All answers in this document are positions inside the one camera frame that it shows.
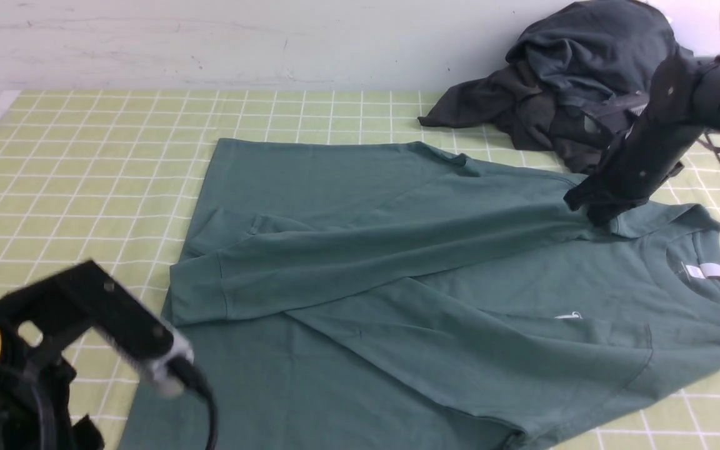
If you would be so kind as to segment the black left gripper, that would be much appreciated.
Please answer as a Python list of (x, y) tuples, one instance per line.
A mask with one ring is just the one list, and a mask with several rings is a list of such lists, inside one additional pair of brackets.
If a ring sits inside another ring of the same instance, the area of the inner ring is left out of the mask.
[(191, 342), (150, 311), (96, 262), (87, 260), (0, 299), (0, 326), (17, 331), (31, 322), (42, 342), (27, 366), (43, 369), (89, 330), (96, 331), (161, 395), (195, 388)]

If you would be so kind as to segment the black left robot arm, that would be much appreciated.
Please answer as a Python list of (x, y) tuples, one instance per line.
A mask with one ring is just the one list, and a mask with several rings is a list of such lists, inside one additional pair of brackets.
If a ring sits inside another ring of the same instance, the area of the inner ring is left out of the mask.
[(191, 343), (92, 260), (0, 299), (0, 449), (103, 449), (89, 416), (71, 419), (77, 372), (64, 351), (96, 331), (160, 393), (184, 384), (169, 369)]

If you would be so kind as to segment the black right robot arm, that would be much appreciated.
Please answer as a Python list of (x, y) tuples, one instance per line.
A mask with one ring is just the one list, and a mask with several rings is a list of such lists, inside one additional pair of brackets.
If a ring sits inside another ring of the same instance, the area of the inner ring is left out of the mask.
[(652, 75), (648, 102), (611, 143), (597, 168), (564, 200), (603, 225), (647, 203), (704, 133), (720, 134), (720, 57), (674, 55)]

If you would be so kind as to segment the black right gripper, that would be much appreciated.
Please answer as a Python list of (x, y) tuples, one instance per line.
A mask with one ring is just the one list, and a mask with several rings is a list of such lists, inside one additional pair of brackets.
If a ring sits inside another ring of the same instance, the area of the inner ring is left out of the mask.
[(647, 203), (671, 176), (706, 125), (694, 111), (694, 94), (711, 63), (674, 55), (654, 72), (649, 102), (628, 132), (615, 140), (594, 174), (563, 197), (602, 226)]

